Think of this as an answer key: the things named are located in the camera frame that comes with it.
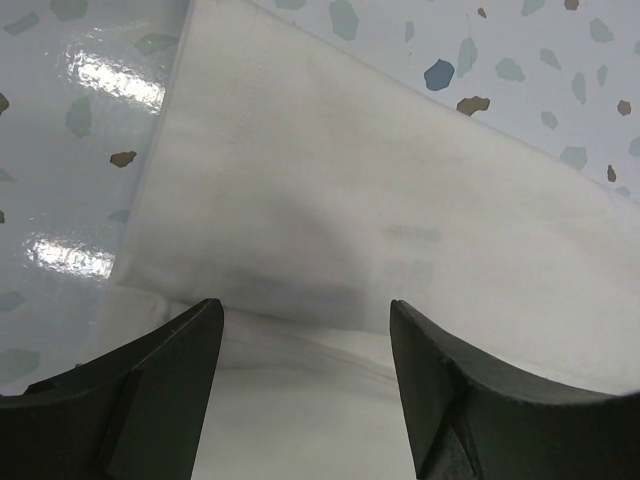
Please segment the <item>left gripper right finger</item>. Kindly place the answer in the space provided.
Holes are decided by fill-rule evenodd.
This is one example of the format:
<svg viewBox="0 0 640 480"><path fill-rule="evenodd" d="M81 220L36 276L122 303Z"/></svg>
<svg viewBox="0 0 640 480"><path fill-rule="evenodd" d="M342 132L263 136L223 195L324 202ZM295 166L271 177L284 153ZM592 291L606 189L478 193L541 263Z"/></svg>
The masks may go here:
<svg viewBox="0 0 640 480"><path fill-rule="evenodd" d="M536 376L400 300L390 338L417 478L638 478L638 394Z"/></svg>

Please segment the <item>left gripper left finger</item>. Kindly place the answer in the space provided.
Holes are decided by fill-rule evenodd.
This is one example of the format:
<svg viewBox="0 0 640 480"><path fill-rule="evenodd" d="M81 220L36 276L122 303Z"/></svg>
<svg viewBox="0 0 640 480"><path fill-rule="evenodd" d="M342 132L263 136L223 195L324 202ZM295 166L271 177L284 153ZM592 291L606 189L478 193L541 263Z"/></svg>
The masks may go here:
<svg viewBox="0 0 640 480"><path fill-rule="evenodd" d="M224 327L217 299L1 399L4 479L191 477Z"/></svg>

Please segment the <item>white t shirt red print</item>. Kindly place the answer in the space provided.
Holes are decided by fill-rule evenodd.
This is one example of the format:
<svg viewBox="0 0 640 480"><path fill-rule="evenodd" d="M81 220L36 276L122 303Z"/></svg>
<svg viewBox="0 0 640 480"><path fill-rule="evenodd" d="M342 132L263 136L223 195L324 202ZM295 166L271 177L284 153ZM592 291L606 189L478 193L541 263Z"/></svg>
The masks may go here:
<svg viewBox="0 0 640 480"><path fill-rule="evenodd" d="M197 479L416 479L404 301L536 376L639 396L639 207L248 1L195 1L102 353L206 298Z"/></svg>

